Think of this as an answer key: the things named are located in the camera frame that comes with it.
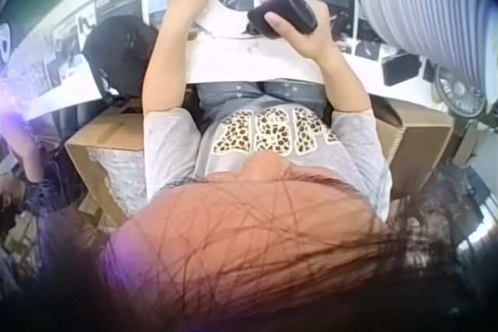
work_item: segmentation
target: gray t-shirt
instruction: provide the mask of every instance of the gray t-shirt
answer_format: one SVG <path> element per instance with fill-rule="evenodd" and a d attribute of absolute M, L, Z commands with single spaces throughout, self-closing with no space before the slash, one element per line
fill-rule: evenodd
<path fill-rule="evenodd" d="M 315 113 L 262 96 L 230 110 L 227 105 L 201 135 L 185 109 L 150 113 L 144 123 L 147 196 L 172 183 L 239 170 L 267 149 L 298 166 L 328 168 L 356 188 L 384 221 L 391 173 L 382 155 L 372 110 L 334 112 L 329 128 Z"/>

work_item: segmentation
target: cardboard box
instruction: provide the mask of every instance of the cardboard box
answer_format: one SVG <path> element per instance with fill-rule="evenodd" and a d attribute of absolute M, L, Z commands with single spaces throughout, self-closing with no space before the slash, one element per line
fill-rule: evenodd
<path fill-rule="evenodd" d="M 379 97 L 373 97 L 373 108 L 383 153 L 393 174 L 392 199 L 418 192 L 440 161 L 452 134 L 453 118 L 412 103 Z M 90 160 L 88 147 L 142 151 L 139 101 L 109 108 L 70 138 L 65 147 L 103 216 L 122 225 L 127 217 L 109 194 L 105 169 Z"/>
<path fill-rule="evenodd" d="M 78 207 L 78 213 L 85 222 L 97 227 L 102 218 L 102 208 L 97 204 L 91 194 L 87 194 Z"/>
<path fill-rule="evenodd" d="M 441 160 L 454 118 L 414 103 L 372 96 L 377 132 L 388 161 L 391 199 L 418 193 Z"/>
<path fill-rule="evenodd" d="M 142 151 L 143 115 L 140 102 L 132 100 L 124 107 L 105 110 L 74 134 L 65 147 L 96 203 L 117 225 L 126 222 L 128 218 L 105 184 L 106 170 L 90 160 L 88 147 Z"/>

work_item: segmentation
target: gray pants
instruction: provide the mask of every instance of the gray pants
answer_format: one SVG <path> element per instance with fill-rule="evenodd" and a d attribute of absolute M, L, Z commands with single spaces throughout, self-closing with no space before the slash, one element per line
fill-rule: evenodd
<path fill-rule="evenodd" d="M 327 97 L 323 85 L 301 81 L 278 79 L 274 81 L 253 82 L 215 82 L 197 86 L 201 108 L 204 110 L 203 123 L 216 119 L 219 112 L 230 105 L 232 111 L 248 105 L 257 98 L 268 95 L 276 101 L 296 103 L 323 117 Z"/>

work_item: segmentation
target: person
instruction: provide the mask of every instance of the person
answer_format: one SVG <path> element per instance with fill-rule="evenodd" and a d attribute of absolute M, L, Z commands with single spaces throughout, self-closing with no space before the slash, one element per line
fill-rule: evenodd
<path fill-rule="evenodd" d="M 188 28 L 207 1 L 168 0 L 146 73 L 149 205 L 112 236 L 53 243 L 48 265 L 2 303 L 2 326 L 460 330 L 492 315 L 454 250 L 385 223 L 391 176 L 370 101 L 320 2 L 308 0 L 320 21 L 310 36 L 266 17 L 321 68 L 331 128 L 315 86 L 291 96 L 284 82 L 224 82 L 199 87 L 198 131 L 181 103 Z"/>
<path fill-rule="evenodd" d="M 121 227 L 112 246 L 127 268 L 120 281 L 131 289 L 141 286 L 133 279 L 155 268 L 157 256 L 168 274 L 177 274 L 170 281 L 200 281 L 247 260 L 276 265 L 386 230 L 391 174 L 370 98 L 333 42 L 328 7 L 307 1 L 318 20 L 309 36 L 274 13 L 265 18 L 303 58 L 316 63 L 324 88 L 288 82 L 264 82 L 263 89 L 252 82 L 200 84 L 207 124 L 201 134 L 181 105 L 188 31 L 208 0 L 167 0 L 142 94 L 150 203 Z M 335 108 L 331 128 L 321 120 L 326 99 Z M 327 261 L 340 266 L 351 256 L 366 255 L 354 252 Z M 297 284 L 300 274 L 320 268 L 322 260 L 261 277 L 251 287 L 243 280 L 229 292 L 223 290 L 228 284 L 219 285 L 213 297 L 230 303 L 258 289 L 263 299 L 263 289 Z"/>
<path fill-rule="evenodd" d="M 0 117 L 0 135 L 19 161 L 19 173 L 0 175 L 0 237 L 5 238 L 16 215 L 29 211 L 41 217 L 67 208 L 85 189 L 62 143 L 48 152 L 19 112 L 3 110 Z"/>

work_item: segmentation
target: black bag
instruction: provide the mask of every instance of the black bag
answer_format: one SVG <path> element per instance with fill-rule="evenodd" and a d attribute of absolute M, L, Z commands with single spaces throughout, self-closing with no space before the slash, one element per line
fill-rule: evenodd
<path fill-rule="evenodd" d="M 106 102 L 116 105 L 141 96 L 157 34 L 137 16 L 113 16 L 92 29 L 82 53 Z M 118 97 L 109 93 L 104 81 Z"/>

